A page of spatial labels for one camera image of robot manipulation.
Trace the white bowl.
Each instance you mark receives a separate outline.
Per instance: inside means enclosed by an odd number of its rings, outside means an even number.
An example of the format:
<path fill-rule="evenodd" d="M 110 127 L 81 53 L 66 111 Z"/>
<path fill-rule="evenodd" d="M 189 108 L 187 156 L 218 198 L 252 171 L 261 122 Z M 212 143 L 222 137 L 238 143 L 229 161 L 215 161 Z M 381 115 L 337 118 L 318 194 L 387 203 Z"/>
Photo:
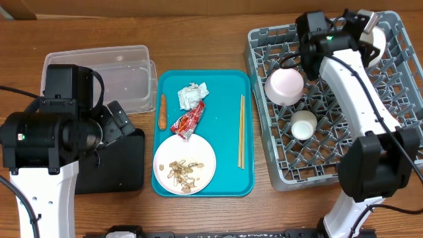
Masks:
<path fill-rule="evenodd" d="M 364 56 L 364 54 L 362 54 L 364 57 L 364 65 L 366 67 L 373 67 L 381 60 L 385 52 L 387 43 L 385 33 L 382 28 L 375 26 L 371 33 L 367 34 L 363 32 L 360 36 L 360 40 L 378 49 L 378 52 L 376 50 L 371 50 L 369 56 Z"/>

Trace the pink bowl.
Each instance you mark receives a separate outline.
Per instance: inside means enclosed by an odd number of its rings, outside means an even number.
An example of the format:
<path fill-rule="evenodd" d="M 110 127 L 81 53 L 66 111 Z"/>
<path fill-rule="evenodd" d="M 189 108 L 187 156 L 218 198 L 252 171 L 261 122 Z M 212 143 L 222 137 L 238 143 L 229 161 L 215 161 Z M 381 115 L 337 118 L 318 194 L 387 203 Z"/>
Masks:
<path fill-rule="evenodd" d="M 291 106 L 297 103 L 303 94 L 304 80 L 294 69 L 277 69 L 266 80 L 264 92 L 274 103 Z"/>

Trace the white cup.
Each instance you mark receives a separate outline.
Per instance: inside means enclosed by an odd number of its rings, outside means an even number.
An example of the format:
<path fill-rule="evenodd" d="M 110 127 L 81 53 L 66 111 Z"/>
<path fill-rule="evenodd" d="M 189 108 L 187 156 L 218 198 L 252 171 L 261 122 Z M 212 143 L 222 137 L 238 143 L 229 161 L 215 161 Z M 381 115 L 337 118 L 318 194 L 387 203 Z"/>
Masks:
<path fill-rule="evenodd" d="M 316 116 L 309 111 L 300 110 L 291 117 L 291 133 L 298 140 L 307 140 L 315 132 L 317 127 Z"/>

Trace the wooden chopstick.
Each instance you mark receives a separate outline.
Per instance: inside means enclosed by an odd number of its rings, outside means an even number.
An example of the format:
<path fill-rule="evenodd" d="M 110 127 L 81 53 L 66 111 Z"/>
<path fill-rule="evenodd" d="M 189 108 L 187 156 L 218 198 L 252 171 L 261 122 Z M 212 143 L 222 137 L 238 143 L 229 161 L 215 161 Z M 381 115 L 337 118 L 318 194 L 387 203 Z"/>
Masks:
<path fill-rule="evenodd" d="M 241 168 L 242 170 L 245 169 L 245 96 L 242 96 L 242 117 L 241 117 L 241 132 L 242 132 L 242 136 L 241 136 Z"/>
<path fill-rule="evenodd" d="M 239 154 L 238 154 L 238 168 L 241 168 L 242 161 L 242 126 L 243 126 L 243 95 L 240 99 L 240 112 L 239 112 Z"/>

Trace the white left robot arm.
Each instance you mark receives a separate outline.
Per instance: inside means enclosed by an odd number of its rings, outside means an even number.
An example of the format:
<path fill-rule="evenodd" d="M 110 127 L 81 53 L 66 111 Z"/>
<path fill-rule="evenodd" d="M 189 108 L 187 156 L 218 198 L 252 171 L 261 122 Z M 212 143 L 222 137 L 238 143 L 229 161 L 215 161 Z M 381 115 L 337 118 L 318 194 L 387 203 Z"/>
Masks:
<path fill-rule="evenodd" d="M 75 64 L 51 64 L 45 89 L 1 125 L 1 178 L 17 198 L 21 237 L 74 237 L 79 161 L 134 130 L 117 101 L 93 100 L 100 74 Z"/>

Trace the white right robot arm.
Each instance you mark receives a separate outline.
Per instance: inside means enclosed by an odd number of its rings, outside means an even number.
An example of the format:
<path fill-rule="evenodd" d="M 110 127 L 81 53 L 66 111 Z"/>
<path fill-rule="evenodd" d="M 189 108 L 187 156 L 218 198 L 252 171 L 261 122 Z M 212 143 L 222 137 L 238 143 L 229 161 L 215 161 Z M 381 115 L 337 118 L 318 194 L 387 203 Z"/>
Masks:
<path fill-rule="evenodd" d="M 360 227 L 385 199 L 407 186 L 417 173 L 420 137 L 414 128 L 401 128 L 386 109 L 366 73 L 386 47 L 374 12 L 345 11 L 340 29 L 320 11 L 296 19 L 301 66 L 307 77 L 323 79 L 336 97 L 352 145 L 338 164 L 342 191 L 333 209 L 321 220 L 325 237 L 359 237 Z"/>

